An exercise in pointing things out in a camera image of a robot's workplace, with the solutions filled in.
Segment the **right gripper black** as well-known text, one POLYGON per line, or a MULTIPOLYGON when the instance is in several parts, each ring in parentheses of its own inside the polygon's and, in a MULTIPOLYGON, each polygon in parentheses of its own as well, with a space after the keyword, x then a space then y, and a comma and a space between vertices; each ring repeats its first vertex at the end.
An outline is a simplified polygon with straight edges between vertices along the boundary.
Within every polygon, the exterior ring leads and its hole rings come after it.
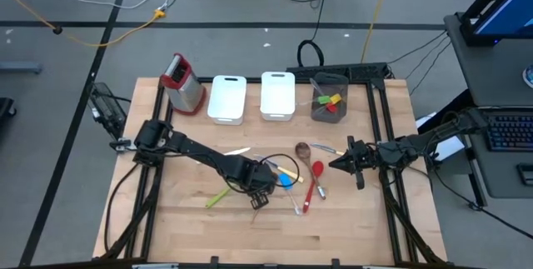
POLYGON ((362 190, 365 187, 362 172, 364 169, 376 167, 376 154, 366 143, 362 140, 356 141, 353 136, 347 137, 346 153, 330 161, 329 167, 354 175, 357 189, 362 190))

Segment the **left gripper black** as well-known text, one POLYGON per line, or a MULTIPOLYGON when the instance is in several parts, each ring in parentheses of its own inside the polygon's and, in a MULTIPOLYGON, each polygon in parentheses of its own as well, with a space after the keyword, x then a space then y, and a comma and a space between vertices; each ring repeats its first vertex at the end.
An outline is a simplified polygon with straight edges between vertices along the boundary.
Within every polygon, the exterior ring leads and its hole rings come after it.
POLYGON ((235 162, 231 172, 231 183, 250 195, 254 210, 269 203, 268 195, 274 192, 277 175, 271 168, 258 160, 244 156, 231 156, 235 162))

